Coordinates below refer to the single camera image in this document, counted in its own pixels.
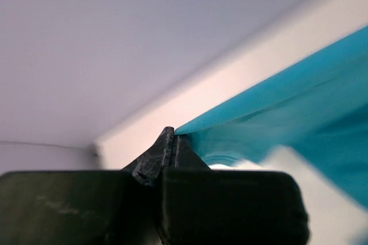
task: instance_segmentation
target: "white wall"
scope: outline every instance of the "white wall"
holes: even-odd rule
[[[22,170],[89,170],[98,158],[86,150],[0,142],[0,175]]]

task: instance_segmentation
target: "clamp jaw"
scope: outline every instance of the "clamp jaw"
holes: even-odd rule
[[[308,237],[291,176],[213,171],[172,127],[120,171],[0,178],[1,245],[305,245]]]

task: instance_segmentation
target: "turquoise fabric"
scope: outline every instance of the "turquoise fabric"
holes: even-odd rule
[[[292,146],[368,208],[368,26],[175,133],[188,134],[207,164],[259,162],[273,146]]]

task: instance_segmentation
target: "white ceiling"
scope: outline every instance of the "white ceiling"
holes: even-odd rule
[[[303,0],[0,0],[0,140],[84,147]]]

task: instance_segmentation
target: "blue cloth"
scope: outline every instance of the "blue cloth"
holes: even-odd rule
[[[188,134],[207,164],[259,162],[273,146],[292,146],[368,208],[368,26],[175,133]]]

